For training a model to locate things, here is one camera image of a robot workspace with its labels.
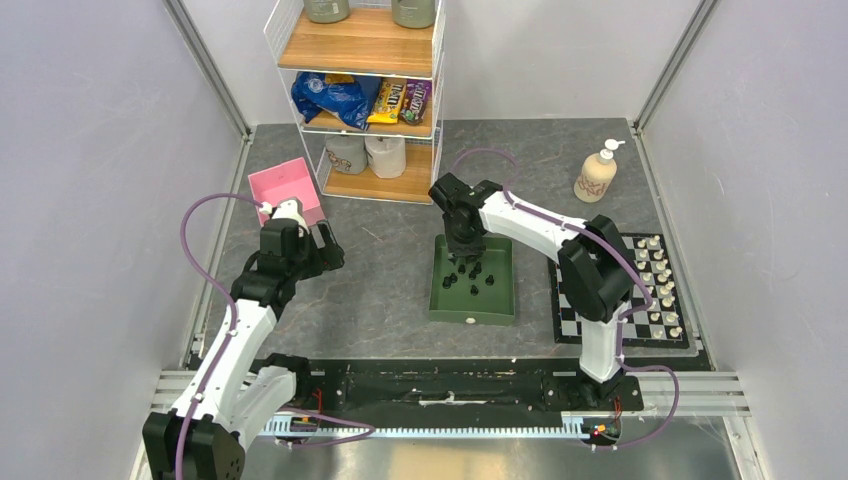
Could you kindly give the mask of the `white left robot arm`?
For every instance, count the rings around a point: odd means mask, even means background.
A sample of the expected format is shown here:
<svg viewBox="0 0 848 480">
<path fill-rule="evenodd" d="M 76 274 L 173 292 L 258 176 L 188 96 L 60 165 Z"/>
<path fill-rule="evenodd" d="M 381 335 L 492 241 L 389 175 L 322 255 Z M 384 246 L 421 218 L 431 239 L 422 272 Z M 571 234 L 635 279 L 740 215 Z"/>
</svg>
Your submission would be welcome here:
<svg viewBox="0 0 848 480">
<path fill-rule="evenodd" d="M 304 227 L 274 218 L 263 225 L 258 250 L 229 292 L 236 309 L 226 313 L 188 387 L 167 412 L 150 414 L 143 425 L 153 478 L 238 479 L 249 446 L 276 410 L 311 401 L 314 383 L 304 357 L 271 354 L 251 385 L 244 382 L 297 283 L 343 264 L 344 251 L 326 220 Z"/>
</svg>

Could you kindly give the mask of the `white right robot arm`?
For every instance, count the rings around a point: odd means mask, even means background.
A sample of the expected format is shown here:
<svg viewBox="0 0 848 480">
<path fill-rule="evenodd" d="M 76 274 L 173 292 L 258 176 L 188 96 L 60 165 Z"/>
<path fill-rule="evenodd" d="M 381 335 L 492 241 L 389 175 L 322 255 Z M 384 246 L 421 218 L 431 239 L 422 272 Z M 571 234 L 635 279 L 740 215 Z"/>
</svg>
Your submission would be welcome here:
<svg viewBox="0 0 848 480">
<path fill-rule="evenodd" d="M 484 180 L 470 186 L 454 174 L 429 190 L 441 209 L 450 256 L 477 260 L 487 234 L 505 236 L 545 255 L 559 268 L 564 296 L 581 322 L 577 395 L 588 408 L 612 402 L 624 378 L 620 326 L 640 279 L 614 222 L 556 214 Z"/>
</svg>

